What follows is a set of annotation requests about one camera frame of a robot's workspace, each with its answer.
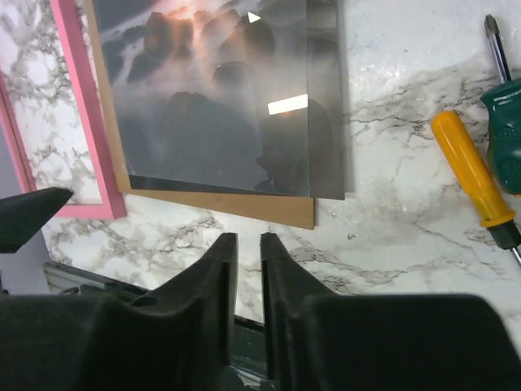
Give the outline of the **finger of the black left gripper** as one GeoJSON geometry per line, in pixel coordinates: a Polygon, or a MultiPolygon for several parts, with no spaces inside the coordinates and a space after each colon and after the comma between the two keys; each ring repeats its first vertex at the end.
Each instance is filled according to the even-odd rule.
{"type": "Polygon", "coordinates": [[[1,253],[16,253],[72,195],[69,189],[50,187],[1,199],[1,253]]]}

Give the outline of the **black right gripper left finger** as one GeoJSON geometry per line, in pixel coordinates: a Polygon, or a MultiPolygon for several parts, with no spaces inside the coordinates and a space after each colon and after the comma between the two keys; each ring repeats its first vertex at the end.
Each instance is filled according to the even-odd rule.
{"type": "Polygon", "coordinates": [[[130,303],[109,293],[4,297],[4,390],[218,390],[230,360],[238,239],[130,303]]]}

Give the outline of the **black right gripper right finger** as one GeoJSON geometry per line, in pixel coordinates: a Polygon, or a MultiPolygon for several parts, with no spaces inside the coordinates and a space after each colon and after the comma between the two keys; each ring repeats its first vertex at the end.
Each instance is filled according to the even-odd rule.
{"type": "Polygon", "coordinates": [[[511,339],[470,294],[345,296],[260,239],[267,372],[277,390],[508,390],[511,339]]]}

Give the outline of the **pink picture frame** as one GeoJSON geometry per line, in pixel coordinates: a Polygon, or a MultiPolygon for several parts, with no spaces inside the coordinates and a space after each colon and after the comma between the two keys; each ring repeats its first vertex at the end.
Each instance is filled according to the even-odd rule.
{"type": "Polygon", "coordinates": [[[59,217],[126,215],[75,1],[1,3],[1,127],[22,192],[62,187],[59,217]]]}

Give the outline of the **brown frame backing board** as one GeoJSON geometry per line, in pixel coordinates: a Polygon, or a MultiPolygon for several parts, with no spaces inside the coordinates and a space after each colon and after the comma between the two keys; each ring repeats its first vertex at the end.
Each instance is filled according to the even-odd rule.
{"type": "Polygon", "coordinates": [[[125,158],[116,123],[116,112],[112,101],[107,68],[103,61],[102,45],[98,25],[91,1],[84,2],[90,45],[94,57],[94,68],[99,85],[99,99],[103,110],[105,134],[111,153],[112,168],[116,185],[126,195],[141,196],[156,200],[184,204],[212,211],[229,213],[261,221],[312,230],[316,226],[315,200],[302,197],[278,195],[239,195],[186,191],[134,190],[126,171],[125,158]]]}

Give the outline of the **yellow handled screwdriver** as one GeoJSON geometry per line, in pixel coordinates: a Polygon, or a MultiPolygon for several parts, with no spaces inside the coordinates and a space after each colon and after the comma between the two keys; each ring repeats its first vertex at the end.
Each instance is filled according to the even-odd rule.
{"type": "Polygon", "coordinates": [[[510,208],[456,112],[437,114],[431,131],[445,159],[496,245],[520,262],[520,231],[510,208]]]}

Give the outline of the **sunset landscape photo print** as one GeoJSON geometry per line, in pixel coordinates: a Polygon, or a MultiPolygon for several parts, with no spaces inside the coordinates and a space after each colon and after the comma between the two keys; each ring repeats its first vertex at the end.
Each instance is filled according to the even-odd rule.
{"type": "Polygon", "coordinates": [[[345,195],[335,1],[88,1],[136,190],[345,195]]]}

